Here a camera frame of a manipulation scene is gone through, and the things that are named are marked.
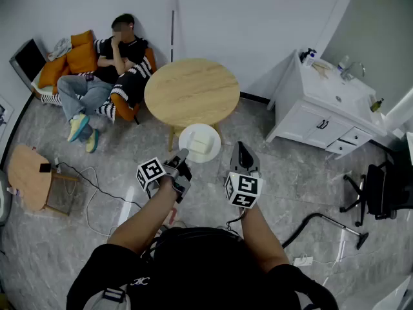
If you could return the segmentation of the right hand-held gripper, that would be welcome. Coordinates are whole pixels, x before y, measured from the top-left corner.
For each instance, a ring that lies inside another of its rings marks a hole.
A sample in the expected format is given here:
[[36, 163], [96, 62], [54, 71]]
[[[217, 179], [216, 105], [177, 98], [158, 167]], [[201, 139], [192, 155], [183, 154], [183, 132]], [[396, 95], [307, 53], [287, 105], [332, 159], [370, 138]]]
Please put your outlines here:
[[261, 196], [262, 188], [259, 158], [248, 145], [238, 141], [232, 151], [225, 182], [225, 195], [229, 204], [251, 209]]

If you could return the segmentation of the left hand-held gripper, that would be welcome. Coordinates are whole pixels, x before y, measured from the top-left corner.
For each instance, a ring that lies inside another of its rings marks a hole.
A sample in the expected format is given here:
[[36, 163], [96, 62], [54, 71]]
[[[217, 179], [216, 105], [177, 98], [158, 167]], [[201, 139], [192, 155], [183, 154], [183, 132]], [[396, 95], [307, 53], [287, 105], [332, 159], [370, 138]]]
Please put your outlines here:
[[178, 194], [176, 202], [181, 203], [191, 186], [192, 174], [186, 164], [188, 154], [188, 149], [183, 148], [164, 163], [155, 157], [138, 166], [136, 178], [149, 198], [158, 190], [161, 178], [166, 176], [172, 180], [172, 187]]

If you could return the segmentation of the white tofu block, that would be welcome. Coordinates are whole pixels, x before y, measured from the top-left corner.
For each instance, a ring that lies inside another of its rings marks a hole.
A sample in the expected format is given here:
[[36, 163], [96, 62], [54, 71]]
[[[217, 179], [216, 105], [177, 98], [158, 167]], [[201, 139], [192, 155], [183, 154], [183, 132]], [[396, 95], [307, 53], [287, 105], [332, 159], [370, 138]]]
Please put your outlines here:
[[214, 146], [215, 137], [209, 133], [193, 131], [189, 135], [188, 149], [198, 154], [208, 154]]

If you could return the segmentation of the white round plate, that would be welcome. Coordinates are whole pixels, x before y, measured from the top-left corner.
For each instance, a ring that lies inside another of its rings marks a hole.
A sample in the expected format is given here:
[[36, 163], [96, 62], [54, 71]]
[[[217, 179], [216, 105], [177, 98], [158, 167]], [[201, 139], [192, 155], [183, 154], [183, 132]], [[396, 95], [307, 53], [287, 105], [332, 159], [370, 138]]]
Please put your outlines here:
[[221, 138], [218, 132], [210, 125], [197, 123], [197, 124], [193, 124], [185, 128], [179, 136], [179, 148], [188, 149], [189, 135], [193, 131], [204, 132], [204, 133], [209, 133], [213, 135], [215, 137], [214, 146], [212, 147], [212, 150], [208, 154], [198, 154], [198, 153], [191, 152], [188, 150], [189, 154], [187, 156], [187, 159], [194, 163], [206, 163], [206, 162], [213, 160], [219, 154], [219, 151], [221, 148]]

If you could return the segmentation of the round wooden table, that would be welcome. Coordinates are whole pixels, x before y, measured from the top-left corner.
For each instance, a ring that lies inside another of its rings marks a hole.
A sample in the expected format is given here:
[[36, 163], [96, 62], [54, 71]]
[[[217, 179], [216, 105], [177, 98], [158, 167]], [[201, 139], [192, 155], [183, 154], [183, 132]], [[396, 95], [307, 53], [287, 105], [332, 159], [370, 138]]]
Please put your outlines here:
[[148, 80], [144, 99], [148, 110], [170, 127], [168, 151], [174, 136], [202, 123], [219, 131], [219, 122], [237, 107], [237, 78], [223, 65], [203, 58], [181, 59], [159, 68]]

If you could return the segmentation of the black white striped blanket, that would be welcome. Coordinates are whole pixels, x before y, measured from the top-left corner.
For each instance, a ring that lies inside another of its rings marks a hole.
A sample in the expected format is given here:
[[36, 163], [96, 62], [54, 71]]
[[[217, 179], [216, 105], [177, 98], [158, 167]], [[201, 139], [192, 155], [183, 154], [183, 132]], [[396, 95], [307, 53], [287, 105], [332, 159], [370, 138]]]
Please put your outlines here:
[[[92, 74], [97, 66], [98, 55], [105, 49], [107, 41], [110, 39], [94, 40], [90, 31], [72, 36], [72, 49], [65, 55], [48, 61], [38, 75], [39, 80], [32, 82], [32, 86], [41, 94], [41, 102], [61, 106], [57, 77], [67, 76], [71, 72], [84, 78]], [[137, 45], [138, 52], [142, 53], [141, 62], [120, 75], [109, 97], [94, 111], [107, 116], [111, 121], [115, 121], [117, 116], [127, 121], [136, 119], [146, 83], [157, 70], [148, 42], [137, 38]]]

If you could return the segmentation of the person's black shirt torso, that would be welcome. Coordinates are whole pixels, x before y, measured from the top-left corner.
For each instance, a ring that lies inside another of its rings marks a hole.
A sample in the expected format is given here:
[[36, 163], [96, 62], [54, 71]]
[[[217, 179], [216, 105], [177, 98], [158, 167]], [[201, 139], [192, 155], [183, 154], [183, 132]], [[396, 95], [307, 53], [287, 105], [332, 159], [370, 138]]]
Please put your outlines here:
[[71, 286], [66, 310], [106, 288], [126, 287], [131, 310], [339, 310], [332, 293], [300, 269], [264, 271], [237, 236], [214, 228], [170, 229], [148, 258], [97, 247]]

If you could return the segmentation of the black pump bottle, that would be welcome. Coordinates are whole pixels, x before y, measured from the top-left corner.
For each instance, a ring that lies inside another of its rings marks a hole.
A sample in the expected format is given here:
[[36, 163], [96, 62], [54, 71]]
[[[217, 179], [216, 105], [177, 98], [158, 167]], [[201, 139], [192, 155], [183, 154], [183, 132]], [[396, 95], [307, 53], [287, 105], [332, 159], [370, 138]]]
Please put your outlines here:
[[315, 61], [317, 51], [308, 48], [306, 52], [302, 52], [299, 56], [300, 62], [304, 67], [311, 67], [313, 62]]

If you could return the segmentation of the chrome faucet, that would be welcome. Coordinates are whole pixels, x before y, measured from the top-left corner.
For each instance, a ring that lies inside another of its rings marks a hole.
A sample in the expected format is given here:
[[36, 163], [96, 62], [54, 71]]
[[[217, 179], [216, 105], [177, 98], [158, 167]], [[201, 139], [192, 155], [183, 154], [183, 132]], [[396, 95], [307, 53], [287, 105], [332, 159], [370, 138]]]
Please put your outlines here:
[[342, 80], [344, 80], [344, 81], [353, 80], [355, 78], [355, 76], [352, 74], [352, 71], [355, 70], [356, 66], [361, 67], [361, 76], [365, 77], [365, 66], [364, 66], [364, 64], [362, 64], [362, 62], [360, 62], [360, 61], [354, 61], [340, 73], [340, 76], [341, 76]]

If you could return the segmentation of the large orange cushion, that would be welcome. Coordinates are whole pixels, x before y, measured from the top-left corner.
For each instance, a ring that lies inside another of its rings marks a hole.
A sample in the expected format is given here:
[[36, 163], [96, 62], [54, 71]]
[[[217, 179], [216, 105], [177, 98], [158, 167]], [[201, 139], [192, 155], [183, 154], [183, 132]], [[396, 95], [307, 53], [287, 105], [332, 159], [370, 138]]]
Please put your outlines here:
[[71, 74], [93, 72], [97, 69], [97, 55], [93, 42], [77, 46], [67, 54]]

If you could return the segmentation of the small orange cushion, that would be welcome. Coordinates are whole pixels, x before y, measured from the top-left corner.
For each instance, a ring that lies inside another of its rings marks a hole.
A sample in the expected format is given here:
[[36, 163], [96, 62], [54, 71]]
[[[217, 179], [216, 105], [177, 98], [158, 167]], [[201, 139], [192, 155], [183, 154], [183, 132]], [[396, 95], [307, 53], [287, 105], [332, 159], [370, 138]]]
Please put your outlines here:
[[87, 30], [82, 34], [73, 35], [71, 36], [71, 43], [72, 47], [79, 47], [81, 45], [85, 45], [87, 43], [92, 43], [94, 40], [93, 32], [91, 30]]

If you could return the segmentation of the small wooden side table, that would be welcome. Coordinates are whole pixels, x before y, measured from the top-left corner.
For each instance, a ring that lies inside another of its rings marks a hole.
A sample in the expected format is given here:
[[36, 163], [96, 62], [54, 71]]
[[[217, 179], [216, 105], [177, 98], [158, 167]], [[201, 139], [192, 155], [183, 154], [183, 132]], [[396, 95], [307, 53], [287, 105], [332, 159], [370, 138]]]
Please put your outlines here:
[[78, 178], [58, 174], [52, 167], [49, 173], [40, 173], [41, 163], [49, 163], [42, 155], [27, 145], [17, 145], [8, 164], [7, 176], [11, 187], [22, 190], [23, 202], [33, 212], [45, 209], [68, 216], [67, 212], [48, 204], [50, 189], [54, 180], [78, 181]]

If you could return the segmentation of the grey crumpled cloth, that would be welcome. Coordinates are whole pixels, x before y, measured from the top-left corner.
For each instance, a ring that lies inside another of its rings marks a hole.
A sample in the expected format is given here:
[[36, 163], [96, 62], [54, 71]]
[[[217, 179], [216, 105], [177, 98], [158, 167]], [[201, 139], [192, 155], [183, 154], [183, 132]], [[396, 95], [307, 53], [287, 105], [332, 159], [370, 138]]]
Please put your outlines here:
[[69, 53], [72, 49], [72, 42], [71, 39], [66, 37], [60, 39], [53, 50], [47, 55], [49, 61], [54, 61], [65, 54]]

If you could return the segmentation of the black screen grey frame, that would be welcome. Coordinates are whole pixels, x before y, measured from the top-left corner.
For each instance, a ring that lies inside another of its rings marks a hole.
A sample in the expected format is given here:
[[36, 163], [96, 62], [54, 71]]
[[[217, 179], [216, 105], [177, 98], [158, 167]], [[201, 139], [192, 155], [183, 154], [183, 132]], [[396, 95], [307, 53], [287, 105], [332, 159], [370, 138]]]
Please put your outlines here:
[[46, 64], [46, 59], [36, 42], [31, 39], [17, 50], [10, 58], [9, 63], [23, 83], [31, 90], [32, 82]]

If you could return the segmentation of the white wall poster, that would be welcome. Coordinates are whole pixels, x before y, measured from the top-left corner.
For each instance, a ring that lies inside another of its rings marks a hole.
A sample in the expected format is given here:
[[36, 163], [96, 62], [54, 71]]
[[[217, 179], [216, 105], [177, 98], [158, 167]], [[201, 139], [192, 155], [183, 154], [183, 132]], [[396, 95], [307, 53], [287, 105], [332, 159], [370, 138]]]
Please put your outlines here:
[[14, 108], [0, 95], [0, 140], [13, 112]]

